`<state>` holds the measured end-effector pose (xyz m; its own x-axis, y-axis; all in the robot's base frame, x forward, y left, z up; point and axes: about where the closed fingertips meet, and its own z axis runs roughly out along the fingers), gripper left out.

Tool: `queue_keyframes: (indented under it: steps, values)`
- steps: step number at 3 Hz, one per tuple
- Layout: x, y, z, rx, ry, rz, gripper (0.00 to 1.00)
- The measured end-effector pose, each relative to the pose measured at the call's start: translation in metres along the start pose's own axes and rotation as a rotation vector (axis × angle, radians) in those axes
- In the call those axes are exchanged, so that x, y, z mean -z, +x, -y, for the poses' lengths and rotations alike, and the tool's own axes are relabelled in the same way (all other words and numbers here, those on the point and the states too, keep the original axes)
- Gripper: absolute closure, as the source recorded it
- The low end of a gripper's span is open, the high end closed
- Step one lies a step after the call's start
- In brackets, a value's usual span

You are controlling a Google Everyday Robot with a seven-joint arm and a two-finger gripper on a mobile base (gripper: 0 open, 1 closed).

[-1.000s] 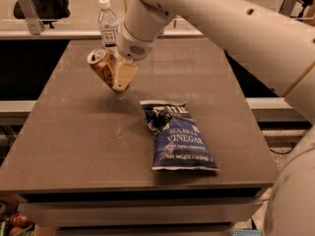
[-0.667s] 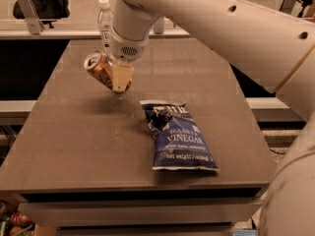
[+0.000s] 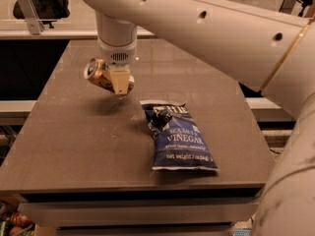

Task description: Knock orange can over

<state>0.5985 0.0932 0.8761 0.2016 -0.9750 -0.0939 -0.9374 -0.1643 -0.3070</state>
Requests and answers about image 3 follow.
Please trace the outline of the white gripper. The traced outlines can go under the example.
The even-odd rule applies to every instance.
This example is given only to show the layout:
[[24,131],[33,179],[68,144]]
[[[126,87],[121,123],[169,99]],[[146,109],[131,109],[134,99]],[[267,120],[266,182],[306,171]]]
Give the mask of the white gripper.
[[119,95],[128,93],[130,69],[128,65],[133,61],[137,51],[137,41],[129,44],[114,46],[97,39],[100,47],[101,57],[109,66],[109,75],[114,88],[114,92]]

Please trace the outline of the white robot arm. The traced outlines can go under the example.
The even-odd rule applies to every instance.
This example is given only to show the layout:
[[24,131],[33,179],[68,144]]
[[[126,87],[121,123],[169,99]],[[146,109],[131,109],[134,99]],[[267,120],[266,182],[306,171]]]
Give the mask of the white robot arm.
[[315,26],[226,0],[84,0],[260,92],[296,121],[251,236],[315,236]]

